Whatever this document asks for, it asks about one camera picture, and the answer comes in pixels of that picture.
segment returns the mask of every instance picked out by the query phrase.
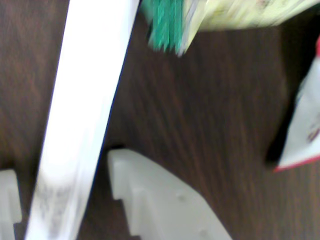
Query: plastic packaging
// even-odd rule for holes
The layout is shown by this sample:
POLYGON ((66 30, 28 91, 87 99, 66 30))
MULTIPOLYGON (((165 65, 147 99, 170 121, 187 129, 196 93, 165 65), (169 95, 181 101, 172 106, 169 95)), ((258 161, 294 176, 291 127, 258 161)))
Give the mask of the plastic packaging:
POLYGON ((320 38, 302 82, 277 171, 320 160, 320 38))
POLYGON ((320 0, 184 0, 184 38, 180 53, 198 31, 275 26, 320 0))
POLYGON ((123 200, 129 230, 142 240, 232 240, 190 186, 131 150, 108 153, 113 198, 123 200))
POLYGON ((13 170, 0 171, 0 240, 14 240, 14 224, 21 220, 16 173, 13 170))

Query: wood grain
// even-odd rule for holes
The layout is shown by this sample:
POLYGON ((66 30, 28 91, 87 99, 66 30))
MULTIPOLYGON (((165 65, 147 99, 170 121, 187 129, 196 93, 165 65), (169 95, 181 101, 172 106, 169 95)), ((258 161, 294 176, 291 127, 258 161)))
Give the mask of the wood grain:
MULTIPOLYGON (((27 227, 67 7, 60 0, 0 2, 0 167, 14 167, 19 180, 18 240, 27 227)), ((139 239, 129 236, 106 170, 106 152, 125 146, 199 191, 234 240, 318 240, 320 163, 273 173, 266 155, 277 155, 270 146, 281 144, 276 136, 313 58, 319 23, 309 11, 279 27, 200 33, 177 58, 148 48, 139 16, 78 239, 139 239)))

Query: green object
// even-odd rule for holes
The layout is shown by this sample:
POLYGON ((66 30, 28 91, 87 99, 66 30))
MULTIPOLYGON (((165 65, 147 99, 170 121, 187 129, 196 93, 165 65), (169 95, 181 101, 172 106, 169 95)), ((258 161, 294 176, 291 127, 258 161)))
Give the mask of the green object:
POLYGON ((152 29, 149 43, 154 50, 175 49, 183 36, 184 0, 143 0, 141 8, 152 29))

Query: wooden table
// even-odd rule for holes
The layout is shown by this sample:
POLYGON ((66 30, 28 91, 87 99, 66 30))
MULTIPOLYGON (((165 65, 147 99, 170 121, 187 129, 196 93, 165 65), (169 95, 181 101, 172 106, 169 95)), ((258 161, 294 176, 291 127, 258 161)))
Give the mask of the wooden table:
MULTIPOLYGON (((60 0, 0 2, 0 167, 18 176, 17 240, 27 227, 67 8, 60 0)), ((319 23, 309 11, 279 27, 201 33, 177 58, 148 48, 139 16, 78 239, 139 239, 129 236, 106 170, 106 152, 125 146, 199 191, 234 240, 318 240, 320 163, 273 173, 266 156, 281 148, 276 141, 270 150, 310 66, 319 23)))

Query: blurry object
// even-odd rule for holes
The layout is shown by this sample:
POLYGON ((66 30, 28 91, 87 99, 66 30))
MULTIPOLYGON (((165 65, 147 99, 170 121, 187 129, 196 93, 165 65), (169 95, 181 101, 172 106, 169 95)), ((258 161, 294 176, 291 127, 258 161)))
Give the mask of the blurry object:
POLYGON ((142 240, 232 240, 208 203, 148 158, 108 153, 113 198, 123 200, 130 234, 142 240))
POLYGON ((14 224, 21 221, 16 173, 13 170, 0 171, 0 240, 14 240, 14 224))
POLYGON ((149 44, 158 51, 176 52, 183 35, 184 0, 143 0, 141 8, 151 25, 149 44))
POLYGON ((138 5, 69 1, 26 240, 77 238, 138 5))
POLYGON ((277 171, 320 160, 320 38, 311 69, 300 86, 277 171))
POLYGON ((159 50, 164 46, 163 50, 166 50, 171 43, 179 43, 175 47, 176 50, 179 48, 178 54, 181 55, 198 31, 274 26, 320 3, 320 0, 181 1, 143 0, 142 9, 152 26, 150 41, 154 49, 159 50))

